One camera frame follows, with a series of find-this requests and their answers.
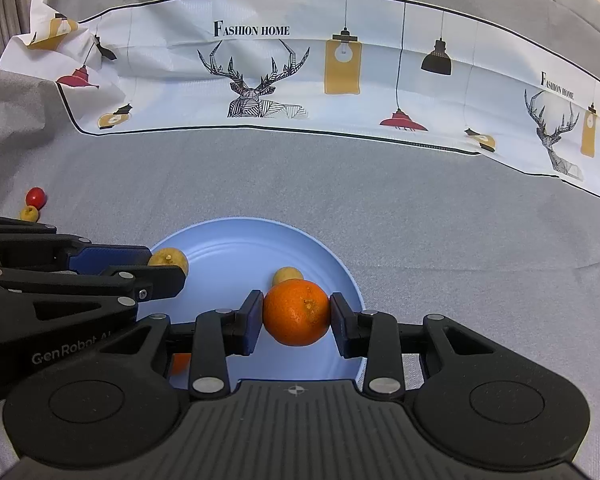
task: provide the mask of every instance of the red fruit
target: red fruit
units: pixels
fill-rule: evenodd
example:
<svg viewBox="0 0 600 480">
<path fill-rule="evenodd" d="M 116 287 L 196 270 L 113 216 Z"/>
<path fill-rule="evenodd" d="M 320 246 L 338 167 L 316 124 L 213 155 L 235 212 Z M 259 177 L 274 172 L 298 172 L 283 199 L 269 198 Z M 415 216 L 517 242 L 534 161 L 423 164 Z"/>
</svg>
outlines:
<svg viewBox="0 0 600 480">
<path fill-rule="evenodd" d="M 24 201 L 27 205 L 32 205 L 36 209 L 40 210 L 46 204 L 46 194 L 41 187 L 32 187 L 29 189 Z"/>
</svg>

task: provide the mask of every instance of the small yellow fruit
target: small yellow fruit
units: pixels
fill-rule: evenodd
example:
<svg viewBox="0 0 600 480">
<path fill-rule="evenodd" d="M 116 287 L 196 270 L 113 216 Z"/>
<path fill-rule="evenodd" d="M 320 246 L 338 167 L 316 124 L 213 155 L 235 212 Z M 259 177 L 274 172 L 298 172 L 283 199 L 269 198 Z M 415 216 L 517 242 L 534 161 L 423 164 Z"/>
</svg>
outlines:
<svg viewBox="0 0 600 480">
<path fill-rule="evenodd" d="M 176 249 L 175 247 L 165 247 L 156 251 L 149 258 L 147 265 L 177 265 L 182 269 L 185 276 L 189 274 L 189 261 L 187 260 L 187 257 L 181 250 Z"/>
<path fill-rule="evenodd" d="M 302 272 L 295 267 L 282 267 L 282 269 L 278 269 L 273 275 L 271 286 L 276 286 L 285 280 L 304 280 L 304 276 L 302 275 Z"/>
<path fill-rule="evenodd" d="M 40 213 L 32 205 L 27 205 L 20 212 L 20 220 L 24 220 L 25 222 L 37 222 L 38 218 L 40 218 Z"/>
</svg>

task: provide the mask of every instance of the yellow rectangular lamp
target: yellow rectangular lamp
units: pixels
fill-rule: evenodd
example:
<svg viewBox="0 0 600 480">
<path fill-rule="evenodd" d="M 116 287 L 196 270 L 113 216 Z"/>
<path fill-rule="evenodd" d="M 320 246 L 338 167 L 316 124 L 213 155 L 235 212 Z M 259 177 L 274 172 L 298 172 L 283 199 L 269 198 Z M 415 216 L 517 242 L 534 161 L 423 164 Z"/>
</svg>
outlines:
<svg viewBox="0 0 600 480">
<path fill-rule="evenodd" d="M 362 43 L 345 27 L 327 40 L 324 58 L 324 93 L 359 94 Z"/>
<path fill-rule="evenodd" d="M 582 127 L 582 143 L 580 153 L 586 156 L 596 155 L 596 109 L 593 103 L 584 114 L 584 126 Z"/>
</svg>

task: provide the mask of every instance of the ribbed black surface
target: ribbed black surface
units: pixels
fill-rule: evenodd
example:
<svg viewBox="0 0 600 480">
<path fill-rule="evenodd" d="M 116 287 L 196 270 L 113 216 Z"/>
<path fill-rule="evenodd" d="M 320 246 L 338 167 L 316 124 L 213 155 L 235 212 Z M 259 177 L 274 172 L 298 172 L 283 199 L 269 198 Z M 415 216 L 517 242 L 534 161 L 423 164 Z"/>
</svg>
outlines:
<svg viewBox="0 0 600 480">
<path fill-rule="evenodd" d="M 304 392 L 293 394 L 292 386 Z M 130 462 L 60 471 L 21 462 L 6 480 L 582 480 L 570 465 L 487 472 L 426 442 L 403 409 L 362 397 L 351 381 L 244 381 L 223 400 L 194 404 L 160 446 Z"/>
</svg>

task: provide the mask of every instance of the deer head print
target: deer head print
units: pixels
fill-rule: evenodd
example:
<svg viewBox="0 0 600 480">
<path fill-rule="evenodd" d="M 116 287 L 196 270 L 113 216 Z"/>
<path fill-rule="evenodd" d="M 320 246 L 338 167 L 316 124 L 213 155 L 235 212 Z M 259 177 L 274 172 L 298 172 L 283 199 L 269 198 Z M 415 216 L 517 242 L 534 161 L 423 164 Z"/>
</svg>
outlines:
<svg viewBox="0 0 600 480">
<path fill-rule="evenodd" d="M 291 50 L 288 45 L 280 40 L 280 43 L 284 45 L 289 53 L 288 64 L 284 66 L 281 72 L 278 72 L 278 66 L 276 60 L 271 58 L 271 74 L 267 74 L 264 77 L 260 77 L 260 84 L 255 88 L 247 86 L 244 82 L 244 75 L 234 69 L 234 58 L 229 59 L 227 70 L 222 70 L 222 65 L 216 64 L 216 51 L 220 47 L 222 41 L 216 45 L 209 55 L 209 62 L 206 62 L 202 53 L 198 51 L 200 61 L 205 66 L 209 73 L 212 75 L 219 75 L 231 79 L 231 90 L 236 92 L 239 97 L 234 99 L 229 104 L 229 113 L 227 117 L 273 117 L 285 115 L 289 119 L 293 118 L 305 118 L 306 110 L 300 105 L 287 105 L 280 104 L 275 101 L 268 99 L 261 99 L 264 95 L 273 94 L 276 90 L 273 83 L 283 80 L 287 77 L 292 76 L 304 65 L 304 62 L 309 57 L 309 49 L 300 60 L 300 63 L 296 62 L 296 53 Z"/>
<path fill-rule="evenodd" d="M 564 122 L 564 114 L 562 115 L 562 122 L 560 126 L 558 126 L 552 134 L 547 133 L 546 130 L 546 121 L 542 117 L 544 115 L 544 109 L 546 107 L 542 107 L 542 110 L 538 113 L 538 109 L 536 108 L 536 99 L 538 96 L 544 92 L 544 90 L 539 91 L 536 95 L 534 95 L 531 100 L 528 100 L 526 97 L 525 90 L 525 104 L 526 111 L 529 113 L 529 116 L 536 122 L 538 127 L 536 128 L 536 134 L 538 135 L 542 145 L 547 150 L 549 154 L 549 158 L 551 159 L 551 164 L 554 167 L 555 171 L 559 171 L 560 173 L 572 176 L 573 178 L 577 178 L 578 180 L 584 180 L 582 175 L 582 171 L 578 166 L 565 160 L 561 156 L 558 156 L 554 152 L 554 144 L 562 139 L 561 135 L 567 132 L 570 132 L 574 129 L 575 125 L 580 118 L 580 114 L 577 115 L 576 119 L 573 120 L 573 109 L 571 108 L 571 103 L 569 103 L 569 110 L 571 112 L 569 116 L 569 120 Z"/>
</svg>

